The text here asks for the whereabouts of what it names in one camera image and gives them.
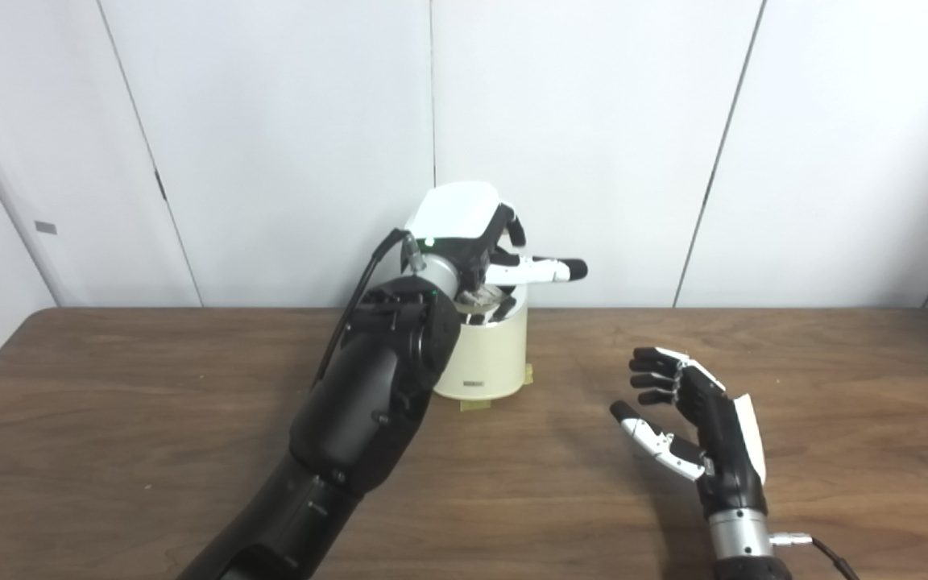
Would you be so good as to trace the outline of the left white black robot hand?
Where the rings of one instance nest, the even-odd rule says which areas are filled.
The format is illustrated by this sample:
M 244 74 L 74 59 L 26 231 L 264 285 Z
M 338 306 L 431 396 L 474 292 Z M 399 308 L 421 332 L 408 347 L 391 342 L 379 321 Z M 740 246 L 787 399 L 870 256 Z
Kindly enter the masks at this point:
M 456 181 L 431 188 L 406 231 L 417 253 L 408 264 L 448 297 L 483 287 L 514 288 L 583 280 L 582 259 L 526 255 L 527 234 L 518 209 L 486 181 Z

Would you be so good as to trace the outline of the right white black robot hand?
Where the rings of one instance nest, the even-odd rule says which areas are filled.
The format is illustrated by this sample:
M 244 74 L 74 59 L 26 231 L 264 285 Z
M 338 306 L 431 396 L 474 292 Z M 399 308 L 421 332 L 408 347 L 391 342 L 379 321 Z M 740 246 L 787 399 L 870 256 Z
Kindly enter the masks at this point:
M 729 396 L 699 361 L 660 346 L 638 346 L 629 368 L 630 385 L 640 393 L 638 404 L 671 405 L 694 427 L 697 441 L 666 432 L 618 400 L 609 412 L 627 436 L 667 470 L 695 484 L 707 518 L 729 511 L 769 513 L 764 449 L 751 397 Z

